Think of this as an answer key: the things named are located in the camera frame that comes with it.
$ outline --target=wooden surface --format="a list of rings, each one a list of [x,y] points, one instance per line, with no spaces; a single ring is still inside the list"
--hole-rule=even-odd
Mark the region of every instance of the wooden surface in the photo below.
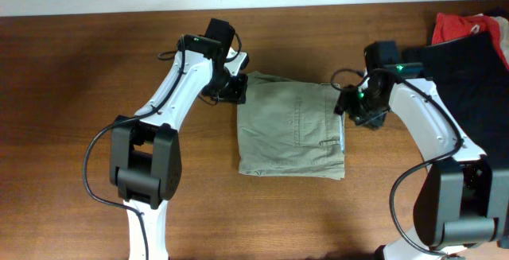
[[[84,191],[84,150],[154,93],[169,70],[156,54],[182,33],[203,33],[210,17],[237,29],[248,72],[327,82],[335,69],[363,68],[373,41],[424,45],[439,11],[477,14],[504,2],[1,18],[0,258],[128,257],[126,212]],[[166,225],[172,259],[339,258],[398,238],[390,187],[421,156],[397,116],[375,132],[347,122],[341,181],[239,175],[235,119],[233,105],[197,101],[184,121],[182,180]],[[95,192],[119,200],[108,180],[109,145],[105,138],[95,147],[88,176]],[[410,177],[397,195],[404,227],[424,176]],[[501,260],[509,252],[490,243],[464,255]]]

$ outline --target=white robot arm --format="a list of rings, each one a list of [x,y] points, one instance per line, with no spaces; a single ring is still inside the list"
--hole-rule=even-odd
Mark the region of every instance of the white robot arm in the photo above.
[[[247,77],[240,71],[249,57],[230,47],[234,36],[241,47],[227,22],[212,19],[204,37],[182,37],[169,74],[135,113],[147,117],[112,130],[111,183],[124,205],[134,209],[127,211],[131,260],[146,259],[146,245],[150,259],[168,259],[166,208],[181,175],[178,131],[196,97],[201,93],[215,102],[245,103]],[[136,150],[145,142],[153,143],[152,154]],[[145,231],[134,211],[142,214]]]
[[[402,238],[377,252],[377,260],[438,260],[503,237],[509,201],[509,168],[493,163],[460,128],[441,101],[429,72],[420,63],[399,63],[394,42],[365,49],[367,74],[342,91],[336,113],[357,125],[376,128],[393,111],[405,123],[424,162],[403,173],[390,192],[390,212]],[[415,227],[405,233],[394,209],[399,184],[427,167],[429,174],[414,205]]]

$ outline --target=black cable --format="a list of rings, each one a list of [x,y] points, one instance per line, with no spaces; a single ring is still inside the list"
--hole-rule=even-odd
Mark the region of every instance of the black cable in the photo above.
[[[125,126],[127,124],[130,124],[132,122],[136,122],[138,120],[141,120],[143,118],[147,118],[155,113],[157,113],[165,104],[166,102],[168,101],[169,97],[171,97],[172,93],[175,91],[175,88],[177,88],[177,85],[179,84],[179,82],[181,81],[181,77],[182,75],[184,74],[184,66],[185,66],[185,47],[184,47],[184,38],[181,37],[181,49],[182,49],[182,63],[181,63],[181,67],[180,67],[180,70],[178,72],[178,76],[177,76],[177,79],[175,80],[175,83],[173,84],[173,86],[169,89],[169,92],[168,94],[165,96],[165,98],[159,103],[159,105],[157,105],[156,107],[152,106],[152,111],[149,112],[149,113],[145,113],[145,114],[142,114],[142,115],[139,115],[139,116],[134,116],[134,117],[131,117],[131,118],[128,118],[128,119],[125,119],[125,120],[122,120],[120,122],[115,122],[115,123],[112,123],[108,126],[105,126],[100,132],[97,133],[97,135],[91,140],[90,144],[88,145],[87,147],[87,151],[85,152],[85,156],[84,156],[84,159],[83,159],[83,171],[82,171],[82,174],[83,174],[83,183],[85,185],[85,190],[87,190],[87,194],[94,200],[97,200],[99,201],[101,204],[107,204],[107,205],[111,205],[113,207],[116,207],[116,208],[123,208],[123,209],[126,209],[128,211],[132,211],[137,217],[138,217],[138,221],[140,223],[140,227],[142,229],[142,235],[143,235],[143,242],[145,243],[145,259],[146,260],[149,260],[149,243],[148,243],[148,239],[146,237],[146,231],[145,231],[145,224],[143,223],[143,218],[142,218],[142,213],[135,209],[135,208],[132,208],[130,206],[127,206],[127,205],[124,205],[124,204],[120,204],[120,203],[116,203],[116,202],[113,202],[113,201],[109,201],[109,200],[105,200],[103,198],[100,198],[98,197],[96,194],[94,194],[92,192],[92,190],[90,189],[90,184],[88,183],[88,178],[87,178],[87,165],[88,165],[88,159],[90,157],[90,153],[92,151],[92,149],[94,148],[94,145],[96,144],[96,142],[105,134],[107,133],[107,131],[109,130],[112,130],[116,127],[119,127],[119,126]]]
[[[364,83],[364,81],[366,81],[366,78],[367,77],[364,77],[359,84],[357,84],[357,86],[355,87],[350,87],[350,88],[341,88],[341,87],[337,87],[336,86],[336,83],[334,83],[334,79],[336,78],[336,76],[340,73],[343,73],[343,72],[350,72],[350,73],[355,73],[357,76],[359,76],[360,78],[363,78],[364,77],[364,72],[361,72],[361,71],[358,71],[358,70],[354,70],[354,69],[350,69],[350,68],[341,68],[340,70],[336,70],[332,76],[331,76],[331,86],[336,89],[337,91],[340,91],[340,92],[349,92],[349,91],[355,91],[357,90],[357,87],[362,85],[362,83]]]
[[[168,51],[168,52],[161,52],[157,55],[157,58],[162,61],[172,60],[175,58],[175,54],[177,54],[176,50]]]
[[[389,113],[389,110],[385,110],[384,112],[382,112],[382,113],[380,113],[380,114],[377,114],[375,117],[371,117],[371,118],[369,118],[369,119],[368,119],[368,120],[366,120],[366,121],[362,121],[362,122],[360,122],[359,124],[356,124],[356,126],[362,126],[362,125],[364,125],[364,124],[366,124],[366,123],[369,123],[369,122],[371,122],[371,121],[375,120],[375,119],[376,119],[376,118],[378,118],[378,117],[382,117],[382,116],[384,116],[384,115],[385,115],[385,114],[387,114],[387,113]]]
[[[331,84],[332,84],[332,81],[334,79],[334,77],[340,73],[340,72],[344,72],[344,71],[353,71],[352,69],[340,69],[338,71],[336,71],[334,73],[334,75],[332,75],[332,78],[331,78]],[[451,157],[452,155],[454,155],[455,153],[457,153],[460,149],[461,149],[461,146],[463,145],[463,138],[461,137],[461,134],[460,134],[460,131],[458,130],[458,128],[456,127],[456,124],[454,123],[454,121],[449,117],[449,115],[444,111],[444,109],[438,105],[437,102],[435,102],[435,100],[433,100],[433,98],[429,95],[427,95],[425,92],[423,92],[422,90],[420,90],[419,88],[415,87],[413,84],[411,84],[410,82],[406,81],[404,78],[402,78],[399,74],[397,73],[394,73],[392,71],[389,71],[389,70],[386,70],[386,69],[373,69],[371,70],[369,73],[367,73],[363,79],[357,84],[355,85],[354,87],[351,87],[349,89],[352,89],[352,90],[357,90],[366,80],[369,76],[373,75],[374,73],[377,73],[377,72],[380,72],[380,73],[384,73],[384,74],[387,74],[387,75],[391,75],[393,76],[398,82],[400,83],[403,83],[405,84],[407,87],[409,87],[410,89],[412,89],[413,91],[415,91],[416,93],[418,93],[420,96],[422,96],[427,102],[431,103],[439,112],[440,114],[445,118],[445,121],[447,121],[447,123],[451,126],[451,128],[453,129],[454,131],[454,134],[456,135],[456,140],[458,140],[456,142],[456,144],[454,145],[454,149],[452,149],[451,151],[449,151],[448,153],[444,153],[442,154],[441,156],[438,156],[438,157],[434,157],[428,161],[424,161],[422,162],[421,164],[419,165],[416,165],[414,166],[413,168],[407,170],[406,172],[404,172],[401,176],[398,177],[398,179],[395,181],[395,183],[393,184],[392,186],[392,189],[390,190],[390,195],[389,195],[389,209],[390,209],[390,217],[392,218],[392,221],[394,222],[394,225],[396,226],[396,229],[398,230],[399,234],[402,236],[403,239],[405,239],[405,241],[410,245],[412,246],[414,249],[418,250],[419,252],[422,252],[424,254],[429,254],[429,255],[432,255],[432,256],[437,256],[437,257],[445,257],[445,256],[448,256],[446,253],[444,252],[441,252],[441,251],[431,251],[431,250],[427,250],[427,249],[424,249],[422,247],[420,247],[417,243],[415,243],[414,241],[412,241],[412,239],[410,239],[410,237],[408,237],[408,235],[406,235],[405,231],[402,229],[401,225],[399,224],[399,221],[398,221],[398,218],[396,216],[396,209],[395,209],[395,206],[394,206],[394,197],[396,195],[396,190],[398,189],[398,186],[403,182],[403,180],[405,180],[409,175],[411,175],[412,173],[415,173],[417,172],[419,169],[422,169],[424,167],[426,167],[427,165],[435,162],[435,161],[439,161],[443,158],[446,158],[446,157]]]
[[[200,99],[200,100],[201,100],[201,101],[203,101],[205,104],[210,105],[210,106],[215,106],[215,105],[217,105],[217,103],[218,103],[218,102],[219,102],[219,100],[220,100],[220,99],[219,99],[219,96],[216,96],[216,102],[215,102],[215,103],[210,103],[210,102],[208,102],[207,100],[205,100],[205,99],[201,96],[201,94],[198,94],[198,99]]]
[[[235,37],[237,37],[237,43],[239,43],[239,48],[237,49],[237,53],[233,57],[226,59],[226,62],[231,62],[231,61],[235,60],[235,58],[237,58],[237,56],[239,56],[240,51],[242,50],[242,42],[240,41],[240,37],[237,32],[235,32]]]

